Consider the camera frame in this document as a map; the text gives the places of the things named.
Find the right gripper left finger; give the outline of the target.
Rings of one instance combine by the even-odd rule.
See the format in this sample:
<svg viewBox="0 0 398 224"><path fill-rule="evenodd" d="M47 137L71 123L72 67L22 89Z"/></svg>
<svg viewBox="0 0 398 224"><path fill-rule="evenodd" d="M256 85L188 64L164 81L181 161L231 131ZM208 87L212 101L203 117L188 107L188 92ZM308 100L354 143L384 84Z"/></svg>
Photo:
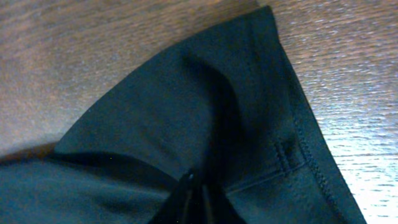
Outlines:
<svg viewBox="0 0 398 224"><path fill-rule="evenodd" d="M148 224L199 223L199 186L196 173L189 170Z"/></svg>

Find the black leggings red-grey waistband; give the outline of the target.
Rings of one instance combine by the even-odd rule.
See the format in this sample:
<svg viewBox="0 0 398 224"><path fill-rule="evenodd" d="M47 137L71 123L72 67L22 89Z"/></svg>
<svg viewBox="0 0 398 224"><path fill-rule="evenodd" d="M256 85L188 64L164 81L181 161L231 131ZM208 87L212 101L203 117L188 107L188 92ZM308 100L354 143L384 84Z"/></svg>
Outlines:
<svg viewBox="0 0 398 224"><path fill-rule="evenodd" d="M1 164L2 223L148 223L193 170L246 223L364 223L269 6L160 52L42 159Z"/></svg>

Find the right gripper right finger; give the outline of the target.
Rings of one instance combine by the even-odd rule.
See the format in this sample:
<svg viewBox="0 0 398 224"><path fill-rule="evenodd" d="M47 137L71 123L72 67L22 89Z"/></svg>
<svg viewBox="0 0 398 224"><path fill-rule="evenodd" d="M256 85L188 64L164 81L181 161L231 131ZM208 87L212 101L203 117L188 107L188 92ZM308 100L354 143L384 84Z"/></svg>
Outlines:
<svg viewBox="0 0 398 224"><path fill-rule="evenodd" d="M200 193L204 224L246 224L220 185L215 182L202 182Z"/></svg>

